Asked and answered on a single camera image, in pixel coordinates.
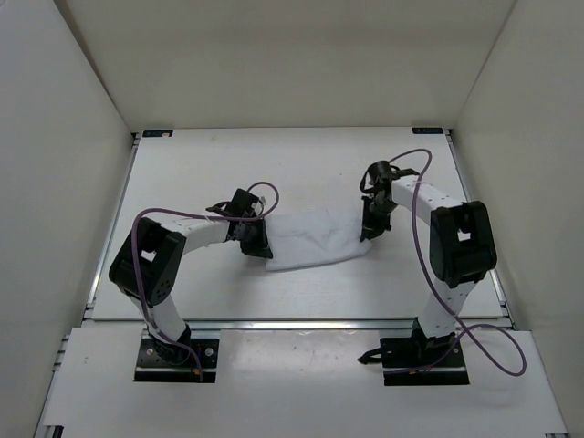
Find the white skirt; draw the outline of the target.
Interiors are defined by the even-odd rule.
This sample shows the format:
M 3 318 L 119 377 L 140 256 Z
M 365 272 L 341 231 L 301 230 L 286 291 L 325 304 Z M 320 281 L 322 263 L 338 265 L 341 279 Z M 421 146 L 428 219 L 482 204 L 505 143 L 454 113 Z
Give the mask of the white skirt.
M 273 253 L 268 272 L 337 264 L 371 248 L 360 239 L 360 214 L 351 207 L 270 215 L 266 231 Z

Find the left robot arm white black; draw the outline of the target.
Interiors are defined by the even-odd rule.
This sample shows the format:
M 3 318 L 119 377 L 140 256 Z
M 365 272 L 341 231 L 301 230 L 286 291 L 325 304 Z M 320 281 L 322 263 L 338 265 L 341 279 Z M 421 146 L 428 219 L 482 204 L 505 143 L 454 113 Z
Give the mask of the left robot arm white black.
M 109 280 L 140 311 L 159 352 L 180 363 L 191 351 L 191 332 L 172 300 L 184 256 L 210 245 L 237 242 L 245 256 L 271 259 L 266 217 L 273 207 L 250 188 L 216 203 L 204 214 L 151 207 L 133 219 L 109 268 Z

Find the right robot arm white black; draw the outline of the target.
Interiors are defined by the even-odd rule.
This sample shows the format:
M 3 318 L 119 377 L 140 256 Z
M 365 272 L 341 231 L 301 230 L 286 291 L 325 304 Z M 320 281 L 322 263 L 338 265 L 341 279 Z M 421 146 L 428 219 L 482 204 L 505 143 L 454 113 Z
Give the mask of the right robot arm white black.
M 463 202 L 419 182 L 419 173 L 387 161 L 374 162 L 360 181 L 363 194 L 362 241 L 391 230 L 391 214 L 402 206 L 429 226 L 428 259 L 433 272 L 432 297 L 412 326 L 409 353 L 430 365 L 454 344 L 454 329 L 464 302 L 497 255 L 486 206 Z

